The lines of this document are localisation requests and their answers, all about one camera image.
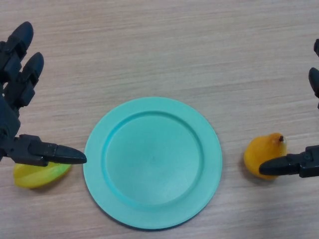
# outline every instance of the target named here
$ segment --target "robotic hand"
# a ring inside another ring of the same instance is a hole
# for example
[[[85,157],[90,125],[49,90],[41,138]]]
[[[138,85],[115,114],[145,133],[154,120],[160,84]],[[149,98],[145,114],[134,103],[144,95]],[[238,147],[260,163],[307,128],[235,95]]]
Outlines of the robotic hand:
[[[38,52],[20,72],[21,60],[32,38],[32,25],[25,22],[7,42],[0,42],[0,160],[10,157],[16,163],[35,166],[47,166],[49,162],[86,163],[85,155],[76,149],[42,142],[38,136],[23,134],[15,137],[20,128],[19,109],[28,106],[32,100],[44,65],[43,56]]]
[[[319,39],[315,42],[314,51],[319,57]],[[309,81],[319,98],[319,71],[316,68],[309,70]],[[264,175],[299,174],[302,178],[319,176],[319,145],[306,147],[305,152],[300,154],[287,154],[267,161],[260,165],[259,172]]]

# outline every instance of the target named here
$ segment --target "plate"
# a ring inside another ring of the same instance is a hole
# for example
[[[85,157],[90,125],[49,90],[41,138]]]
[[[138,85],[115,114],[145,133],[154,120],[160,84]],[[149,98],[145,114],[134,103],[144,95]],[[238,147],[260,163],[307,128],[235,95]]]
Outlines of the plate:
[[[192,107],[160,97],[126,102],[95,126],[83,166],[95,202],[139,229],[177,226],[210,201],[221,177],[215,131]]]

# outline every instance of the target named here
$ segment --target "wood grain surface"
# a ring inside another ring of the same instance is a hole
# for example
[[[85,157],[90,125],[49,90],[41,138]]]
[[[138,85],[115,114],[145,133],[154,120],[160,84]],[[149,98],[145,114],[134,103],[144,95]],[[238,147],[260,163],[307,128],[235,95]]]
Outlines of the wood grain surface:
[[[82,166],[45,189],[13,184],[0,163],[1,239],[315,239],[319,178],[265,183],[242,165],[249,141],[279,131],[289,151],[319,143],[318,0],[2,0],[0,39],[34,27],[28,57],[45,66],[19,133],[84,149],[98,120],[138,97],[164,96],[201,112],[223,150],[213,200],[161,232],[113,222],[95,205]]]

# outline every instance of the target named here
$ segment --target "yellow-green fruit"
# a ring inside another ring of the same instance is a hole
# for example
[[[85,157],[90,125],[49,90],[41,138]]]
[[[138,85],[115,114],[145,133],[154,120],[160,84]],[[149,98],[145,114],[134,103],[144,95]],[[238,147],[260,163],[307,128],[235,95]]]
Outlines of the yellow-green fruit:
[[[15,185],[23,188],[37,188],[59,179],[71,168],[70,164],[49,162],[48,166],[16,164],[13,169]]]

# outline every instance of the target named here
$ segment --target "wooden table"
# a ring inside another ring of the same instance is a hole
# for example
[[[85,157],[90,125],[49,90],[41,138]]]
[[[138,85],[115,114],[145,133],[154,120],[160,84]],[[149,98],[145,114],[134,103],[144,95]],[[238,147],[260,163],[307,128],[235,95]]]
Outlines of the wooden table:
[[[194,219],[141,232],[96,207],[82,166],[49,188],[26,190],[14,186],[13,162],[4,158],[0,238],[318,238],[318,178],[265,183],[242,164],[257,135],[279,131],[293,153],[318,144],[318,99],[308,83],[309,68],[319,65],[318,12],[318,0],[2,0],[0,39],[28,20],[27,58],[37,51],[45,58],[19,133],[83,150],[113,107],[170,97],[209,120],[224,168],[213,200]]]

